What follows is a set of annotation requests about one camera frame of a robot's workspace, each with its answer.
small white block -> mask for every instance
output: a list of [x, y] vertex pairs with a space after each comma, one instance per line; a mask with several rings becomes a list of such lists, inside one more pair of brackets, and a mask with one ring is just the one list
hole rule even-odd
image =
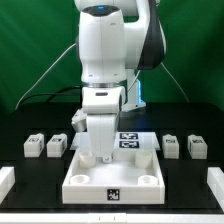
[[209, 167], [207, 183], [224, 211], [224, 174], [219, 167]]
[[163, 154], [165, 159], [178, 159], [179, 158], [179, 143], [176, 136], [165, 135], [163, 136]]
[[2, 167], [0, 170], [0, 204], [15, 183], [14, 167]]
[[54, 135], [47, 143], [47, 157], [61, 157], [67, 148], [67, 135]]
[[44, 135], [30, 135], [24, 143], [25, 157], [39, 157], [44, 148]]
[[188, 136], [187, 148], [192, 159], [207, 159], [208, 146], [201, 136]]

white cable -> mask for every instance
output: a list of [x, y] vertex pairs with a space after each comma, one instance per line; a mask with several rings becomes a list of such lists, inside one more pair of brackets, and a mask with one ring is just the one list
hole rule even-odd
[[64, 55], [67, 54], [67, 52], [70, 51], [73, 47], [75, 47], [75, 45], [76, 43], [71, 45], [66, 51], [64, 51], [64, 53], [50, 66], [50, 68], [36, 81], [36, 83], [34, 83], [34, 85], [23, 94], [23, 96], [16, 104], [15, 110], [18, 109], [20, 102], [25, 98], [25, 96], [39, 84], [39, 82], [52, 70], [52, 68], [64, 57]]
[[169, 70], [166, 68], [166, 66], [161, 63], [163, 69], [166, 71], [166, 73], [171, 77], [171, 79], [174, 81], [174, 83], [177, 85], [177, 87], [180, 89], [180, 91], [182, 92], [182, 94], [184, 95], [185, 99], [187, 100], [187, 102], [189, 103], [190, 100], [188, 99], [186, 93], [184, 92], [184, 90], [182, 89], [182, 87], [179, 85], [179, 83], [177, 82], [177, 80], [172, 76], [172, 74], [169, 72]]
[[134, 81], [132, 82], [132, 84], [130, 85], [130, 87], [128, 88], [128, 92], [131, 90], [131, 88], [133, 87], [133, 85], [135, 84], [136, 80], [138, 79], [139, 75], [140, 75], [140, 70], [138, 70], [137, 75], [135, 76]]

black cable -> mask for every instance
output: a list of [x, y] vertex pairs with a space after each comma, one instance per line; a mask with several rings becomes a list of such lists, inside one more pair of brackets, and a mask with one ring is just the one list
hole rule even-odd
[[20, 103], [18, 104], [18, 108], [22, 106], [22, 104], [31, 99], [31, 98], [34, 98], [34, 97], [39, 97], [39, 96], [80, 96], [80, 94], [62, 94], [62, 93], [39, 93], [39, 94], [35, 94], [35, 95], [32, 95], [32, 96], [28, 96], [26, 98], [24, 98], [23, 100], [20, 101]]
[[[70, 91], [70, 90], [73, 90], [73, 89], [82, 89], [81, 86], [70, 86], [70, 87], [66, 87], [66, 88], [63, 88], [59, 91], [57, 91], [56, 93], [64, 93], [64, 92], [67, 92], [67, 91]], [[51, 100], [53, 100], [57, 95], [51, 95], [46, 101], [45, 103], [49, 103]]]

black table surface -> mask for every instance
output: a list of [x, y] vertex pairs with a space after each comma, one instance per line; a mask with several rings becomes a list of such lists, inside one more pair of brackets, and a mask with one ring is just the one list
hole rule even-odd
[[[75, 153], [69, 150], [75, 135], [71, 118], [79, 108], [72, 103], [27, 104], [0, 125], [0, 166], [15, 167], [16, 178], [0, 212], [223, 214], [207, 185], [207, 171], [224, 168], [224, 112], [204, 103], [152, 103], [120, 115], [118, 131], [156, 132], [160, 146], [163, 135], [177, 136], [179, 159], [164, 159], [162, 151], [157, 152], [166, 186], [164, 205], [62, 204], [62, 183]], [[67, 134], [68, 149], [62, 158], [47, 158], [46, 147], [39, 158], [24, 158], [24, 142], [37, 133], [44, 134], [45, 143], [55, 134]], [[191, 159], [187, 150], [191, 134], [208, 144], [207, 160]]]

cable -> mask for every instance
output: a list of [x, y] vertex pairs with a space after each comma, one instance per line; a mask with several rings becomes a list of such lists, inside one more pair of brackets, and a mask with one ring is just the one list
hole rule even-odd
[[130, 85], [130, 87], [128, 88], [128, 92], [131, 90], [131, 88], [133, 87], [133, 85], [135, 84], [136, 80], [138, 79], [139, 75], [140, 75], [141, 71], [138, 70], [137, 75], [135, 76], [134, 81], [132, 82], [132, 84]]
[[23, 99], [20, 101], [20, 103], [19, 103], [19, 105], [18, 105], [18, 108], [21, 107], [22, 104], [23, 104], [25, 101], [27, 101], [27, 100], [29, 100], [29, 99], [31, 99], [31, 98], [39, 97], [39, 96], [54, 96], [54, 97], [56, 97], [56, 96], [80, 96], [80, 94], [78, 95], [78, 94], [63, 94], [63, 93], [39, 93], [39, 94], [35, 94], [35, 95], [32, 95], [32, 96], [28, 96], [28, 97], [26, 97], [26, 98], [23, 98]]
[[176, 81], [176, 79], [172, 76], [172, 74], [169, 72], [169, 70], [166, 68], [166, 66], [161, 63], [163, 69], [166, 71], [166, 73], [171, 77], [171, 79], [174, 81], [174, 83], [177, 85], [177, 87], [180, 89], [180, 91], [182, 92], [182, 94], [184, 95], [186, 101], [189, 103], [190, 100], [188, 99], [186, 93], [184, 92], [184, 90], [182, 89], [182, 87], [179, 85], [179, 83]]
[[[64, 93], [73, 89], [81, 89], [81, 86], [70, 86], [70, 87], [66, 87], [64, 89], [61, 89], [59, 91], [57, 91], [56, 93]], [[49, 103], [51, 100], [53, 100], [57, 95], [51, 95], [46, 101], [45, 103]]]
[[34, 85], [28, 89], [23, 96], [20, 98], [20, 100], [18, 101], [15, 110], [18, 109], [18, 106], [20, 105], [20, 102], [25, 98], [25, 96], [30, 93], [38, 84], [39, 82], [52, 70], [52, 68], [64, 57], [65, 54], [67, 54], [67, 52], [69, 50], [71, 50], [73, 47], [75, 47], [76, 43], [71, 45], [51, 66], [50, 68], [36, 81], [36, 83], [34, 83]]

